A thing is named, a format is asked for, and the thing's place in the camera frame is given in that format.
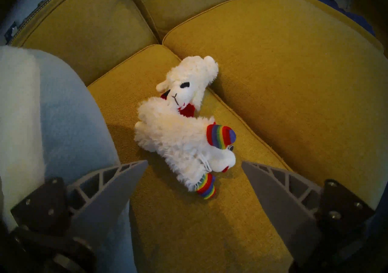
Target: sofa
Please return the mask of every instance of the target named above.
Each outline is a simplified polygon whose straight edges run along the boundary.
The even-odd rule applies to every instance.
[[[376,38],[317,0],[47,0],[10,45],[53,54],[100,108],[121,163],[147,159],[131,196],[138,272],[285,272],[292,257],[244,160],[333,178],[376,209],[388,181],[388,60]],[[134,142],[139,102],[180,60],[219,74],[201,116],[237,134],[236,165],[203,200]]]

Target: white fluffy blanket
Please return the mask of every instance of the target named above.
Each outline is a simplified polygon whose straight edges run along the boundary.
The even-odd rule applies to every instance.
[[[10,210],[44,182],[40,68],[28,50],[0,47],[0,210]]]

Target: white plush toy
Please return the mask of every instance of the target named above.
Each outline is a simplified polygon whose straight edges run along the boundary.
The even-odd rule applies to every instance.
[[[210,56],[187,57],[156,87],[165,93],[140,105],[135,141],[166,159],[189,191],[205,199],[214,196],[214,172],[226,172],[236,163],[235,132],[215,124],[213,117],[194,117],[206,87],[217,77],[218,64]]]

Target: bolt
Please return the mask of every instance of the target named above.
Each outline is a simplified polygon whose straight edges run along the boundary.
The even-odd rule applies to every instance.
[[[341,219],[341,214],[337,211],[329,211],[329,216],[334,220]]]

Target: white fleece fur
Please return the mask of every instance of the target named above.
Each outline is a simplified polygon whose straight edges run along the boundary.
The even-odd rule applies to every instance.
[[[28,50],[0,47],[0,207],[9,230],[12,207],[44,183],[40,68]]]
[[[138,109],[140,121],[135,125],[135,141],[143,149],[164,157],[189,191],[196,190],[207,172],[220,172],[236,163],[232,151],[208,143],[206,129],[214,123],[213,117],[185,117],[179,113],[189,102],[200,109],[205,89],[217,73],[218,65],[210,56],[187,57],[156,87],[160,92],[170,90],[167,99],[149,98]],[[182,88],[182,83],[190,85]]]

